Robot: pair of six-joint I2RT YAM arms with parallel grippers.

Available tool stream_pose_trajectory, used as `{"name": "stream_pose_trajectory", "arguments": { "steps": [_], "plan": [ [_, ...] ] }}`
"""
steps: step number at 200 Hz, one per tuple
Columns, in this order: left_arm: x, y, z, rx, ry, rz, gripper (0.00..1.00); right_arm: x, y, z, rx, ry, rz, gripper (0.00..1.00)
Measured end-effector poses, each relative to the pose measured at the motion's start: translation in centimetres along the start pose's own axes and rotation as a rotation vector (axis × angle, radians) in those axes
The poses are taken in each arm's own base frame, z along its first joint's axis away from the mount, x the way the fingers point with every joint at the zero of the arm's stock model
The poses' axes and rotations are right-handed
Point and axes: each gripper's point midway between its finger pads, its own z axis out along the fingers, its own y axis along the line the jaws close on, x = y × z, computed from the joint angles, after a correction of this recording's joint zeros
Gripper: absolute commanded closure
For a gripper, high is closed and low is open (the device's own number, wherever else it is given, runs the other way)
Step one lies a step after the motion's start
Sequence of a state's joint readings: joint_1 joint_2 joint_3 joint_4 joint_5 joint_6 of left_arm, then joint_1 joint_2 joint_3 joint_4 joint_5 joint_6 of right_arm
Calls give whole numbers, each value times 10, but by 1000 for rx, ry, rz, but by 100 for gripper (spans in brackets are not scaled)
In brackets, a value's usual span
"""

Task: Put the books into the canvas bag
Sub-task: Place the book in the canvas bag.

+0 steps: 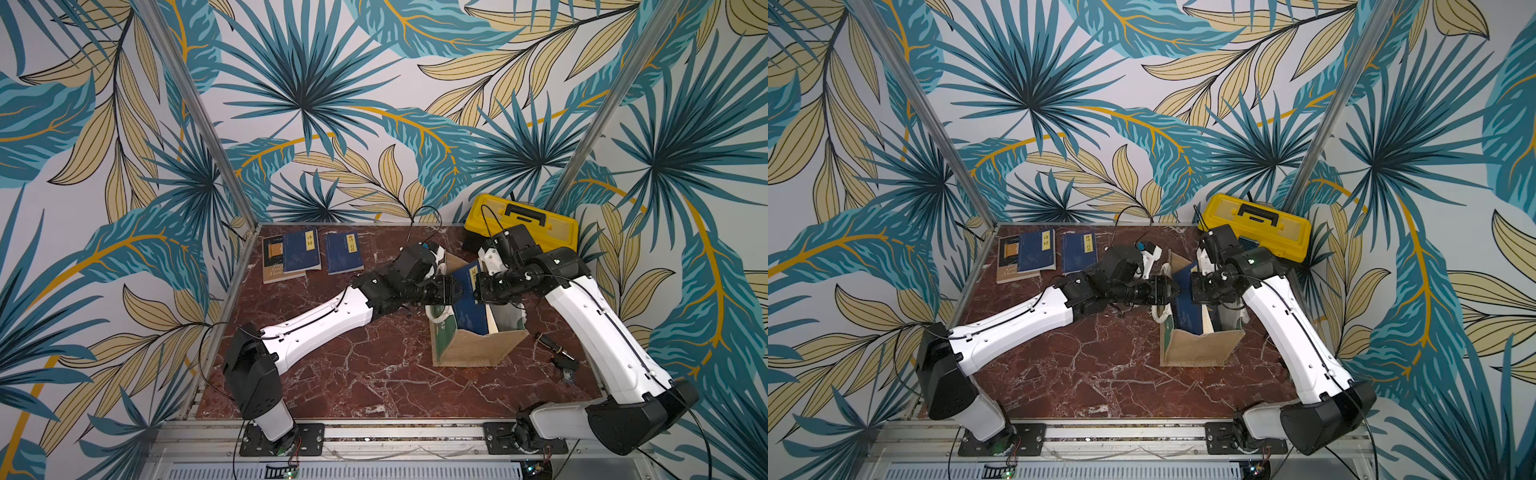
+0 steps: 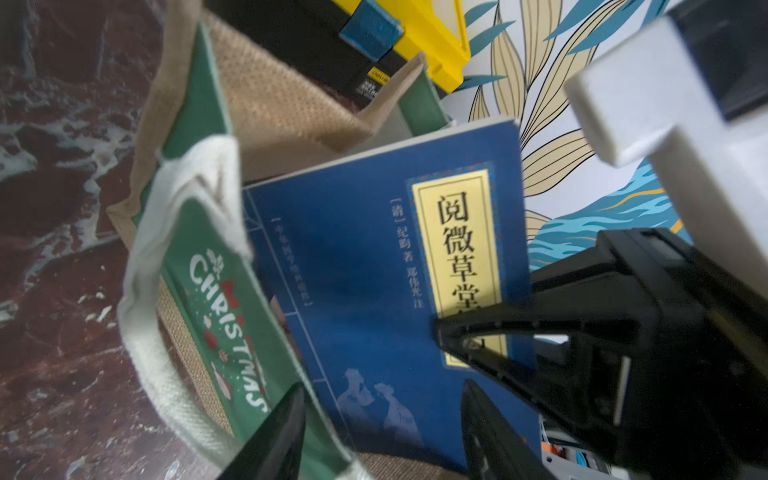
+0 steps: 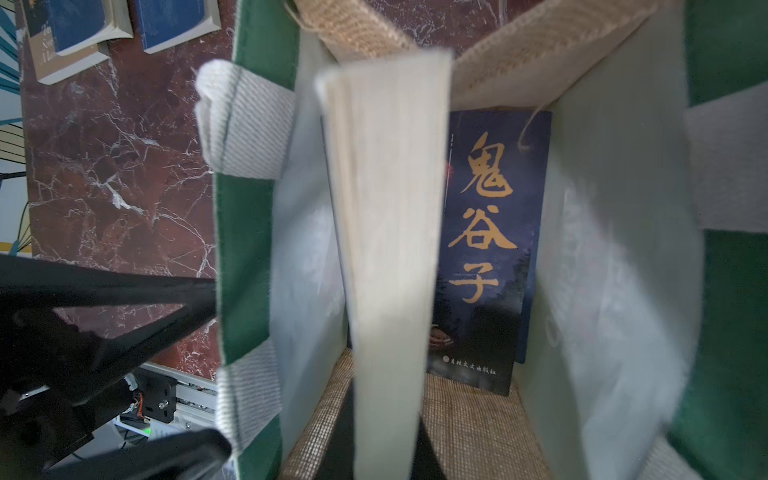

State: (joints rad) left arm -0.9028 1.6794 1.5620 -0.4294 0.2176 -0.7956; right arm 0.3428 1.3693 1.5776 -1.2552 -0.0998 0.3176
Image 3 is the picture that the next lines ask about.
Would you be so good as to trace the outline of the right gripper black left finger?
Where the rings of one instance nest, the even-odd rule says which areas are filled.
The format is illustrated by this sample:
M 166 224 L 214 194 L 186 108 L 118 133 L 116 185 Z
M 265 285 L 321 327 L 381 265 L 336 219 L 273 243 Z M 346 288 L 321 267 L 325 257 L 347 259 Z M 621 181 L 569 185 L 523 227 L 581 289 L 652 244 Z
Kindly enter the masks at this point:
M 354 453 L 354 381 L 351 381 L 314 480 L 352 480 Z

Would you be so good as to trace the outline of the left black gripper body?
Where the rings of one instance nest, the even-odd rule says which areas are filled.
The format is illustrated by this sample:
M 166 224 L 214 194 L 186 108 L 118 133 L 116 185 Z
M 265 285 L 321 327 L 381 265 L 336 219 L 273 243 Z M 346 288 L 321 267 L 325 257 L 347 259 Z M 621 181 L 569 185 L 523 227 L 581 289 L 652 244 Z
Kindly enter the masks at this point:
M 88 375 L 138 342 L 132 330 L 105 339 L 82 332 L 46 308 L 1 311 L 1 476 L 34 479 L 93 440 L 94 432 L 134 401 L 129 384 L 97 382 L 82 400 Z

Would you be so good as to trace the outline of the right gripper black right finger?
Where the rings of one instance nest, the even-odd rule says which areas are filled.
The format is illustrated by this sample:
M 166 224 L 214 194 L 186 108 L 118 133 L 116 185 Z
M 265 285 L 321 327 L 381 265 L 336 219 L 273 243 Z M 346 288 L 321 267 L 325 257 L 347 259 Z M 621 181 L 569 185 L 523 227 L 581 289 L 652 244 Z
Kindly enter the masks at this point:
M 410 479 L 446 480 L 422 418 L 419 419 Z

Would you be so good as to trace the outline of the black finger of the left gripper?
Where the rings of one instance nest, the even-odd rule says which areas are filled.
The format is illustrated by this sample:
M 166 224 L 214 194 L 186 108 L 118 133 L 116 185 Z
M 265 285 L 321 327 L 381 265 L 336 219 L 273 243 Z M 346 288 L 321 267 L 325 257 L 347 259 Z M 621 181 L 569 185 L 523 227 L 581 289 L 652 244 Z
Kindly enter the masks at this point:
M 97 382 L 111 385 L 213 319 L 215 280 L 116 273 L 10 255 L 1 258 L 1 311 L 9 305 L 57 313 L 63 307 L 165 304 L 176 306 L 176 311 L 134 329 L 137 344 L 113 363 L 101 362 L 88 375 L 90 386 L 77 391 L 82 400 L 98 392 Z
M 216 429 L 185 432 L 52 468 L 43 479 L 210 479 L 232 447 Z

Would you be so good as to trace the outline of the green beige canvas bag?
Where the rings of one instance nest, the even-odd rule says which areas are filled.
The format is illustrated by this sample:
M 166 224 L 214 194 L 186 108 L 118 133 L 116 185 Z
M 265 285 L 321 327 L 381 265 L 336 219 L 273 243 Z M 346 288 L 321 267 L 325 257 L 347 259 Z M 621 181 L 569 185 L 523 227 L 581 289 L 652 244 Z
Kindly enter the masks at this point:
M 461 54 L 364 1 L 239 2 L 195 108 L 236 477 L 314 479 L 354 378 L 316 79 L 419 49 L 453 55 L 449 121 L 552 115 L 508 395 L 430 373 L 428 344 L 446 479 L 765 478 L 763 1 L 537 1 Z

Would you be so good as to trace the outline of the brown cover book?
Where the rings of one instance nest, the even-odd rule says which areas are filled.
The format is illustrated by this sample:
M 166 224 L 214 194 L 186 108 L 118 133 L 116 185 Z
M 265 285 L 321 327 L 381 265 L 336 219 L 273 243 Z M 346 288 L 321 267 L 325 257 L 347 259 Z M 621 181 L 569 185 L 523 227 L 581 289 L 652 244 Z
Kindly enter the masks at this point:
M 106 45 L 91 45 L 83 50 L 60 55 L 55 50 L 54 35 L 46 1 L 21 0 L 36 79 L 52 85 L 96 66 L 110 58 Z

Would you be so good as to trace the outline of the blue book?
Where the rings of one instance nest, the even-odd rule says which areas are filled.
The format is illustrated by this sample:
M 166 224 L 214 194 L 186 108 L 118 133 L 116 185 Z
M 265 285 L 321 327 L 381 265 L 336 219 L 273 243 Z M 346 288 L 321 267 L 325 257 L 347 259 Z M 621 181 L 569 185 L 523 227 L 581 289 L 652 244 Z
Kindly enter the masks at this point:
M 47 8 L 59 55 L 133 37 L 126 0 L 49 0 Z
M 354 357 L 357 479 L 412 471 L 438 270 L 453 55 L 415 50 L 315 82 Z
M 216 0 L 137 0 L 135 8 L 147 54 L 221 29 Z

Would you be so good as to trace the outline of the dark book old man back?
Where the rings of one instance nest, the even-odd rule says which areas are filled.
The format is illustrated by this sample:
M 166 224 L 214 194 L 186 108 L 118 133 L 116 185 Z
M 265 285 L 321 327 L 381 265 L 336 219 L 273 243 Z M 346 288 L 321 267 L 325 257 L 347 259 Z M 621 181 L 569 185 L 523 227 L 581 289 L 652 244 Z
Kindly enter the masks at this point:
M 552 115 L 451 113 L 428 370 L 497 395 L 525 360 Z

